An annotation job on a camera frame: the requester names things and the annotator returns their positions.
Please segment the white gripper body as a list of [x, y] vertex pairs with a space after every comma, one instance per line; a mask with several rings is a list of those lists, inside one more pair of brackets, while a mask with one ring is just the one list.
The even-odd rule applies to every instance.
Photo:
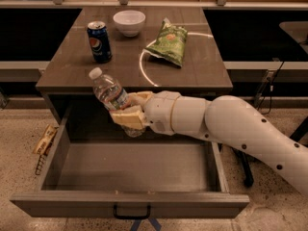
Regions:
[[171, 114], [175, 101], [181, 96], [179, 92], [161, 91], [154, 93], [143, 107], [149, 127], [158, 134], [173, 135]]

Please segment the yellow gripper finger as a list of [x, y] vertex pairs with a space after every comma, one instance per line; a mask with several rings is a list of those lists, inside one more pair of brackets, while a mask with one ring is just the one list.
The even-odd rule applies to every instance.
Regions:
[[154, 95], [152, 91], [139, 91], [139, 92], [130, 92], [129, 97], [131, 100], [132, 106], [141, 106], [142, 108], [146, 102]]
[[114, 123], [141, 130], [146, 126], [146, 118], [140, 105], [110, 112]]

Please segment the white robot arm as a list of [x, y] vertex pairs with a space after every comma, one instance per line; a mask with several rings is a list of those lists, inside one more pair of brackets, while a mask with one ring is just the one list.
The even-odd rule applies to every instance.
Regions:
[[131, 107], [110, 112], [114, 123], [226, 144], [262, 161], [308, 194], [308, 148], [285, 136], [241, 98], [224, 95], [208, 101], [174, 91], [142, 91], [130, 97]]

